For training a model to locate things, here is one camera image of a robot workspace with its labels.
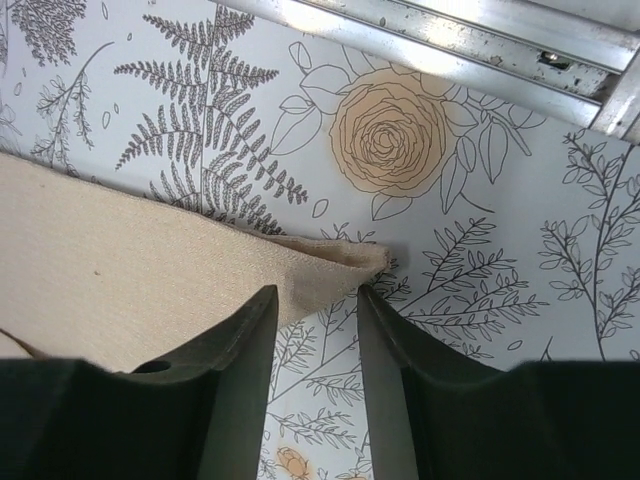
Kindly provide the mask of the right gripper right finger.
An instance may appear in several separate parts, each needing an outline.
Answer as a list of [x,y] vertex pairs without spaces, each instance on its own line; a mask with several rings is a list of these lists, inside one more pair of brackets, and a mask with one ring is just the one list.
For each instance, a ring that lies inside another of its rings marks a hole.
[[500,371],[358,291],[378,479],[635,479],[639,366],[529,361]]

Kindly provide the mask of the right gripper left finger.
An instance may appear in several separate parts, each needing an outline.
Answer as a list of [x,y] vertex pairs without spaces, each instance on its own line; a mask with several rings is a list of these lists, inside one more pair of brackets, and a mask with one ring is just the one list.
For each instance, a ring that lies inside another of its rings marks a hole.
[[253,479],[278,326],[269,285],[130,373],[81,359],[1,363],[5,479]]

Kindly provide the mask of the beige cloth napkin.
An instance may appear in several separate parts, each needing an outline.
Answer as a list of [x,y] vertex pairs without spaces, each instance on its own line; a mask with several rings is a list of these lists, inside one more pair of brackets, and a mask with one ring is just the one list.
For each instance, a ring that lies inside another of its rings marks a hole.
[[288,325],[385,271],[389,251],[265,235],[1,158],[1,355],[130,371],[266,285]]

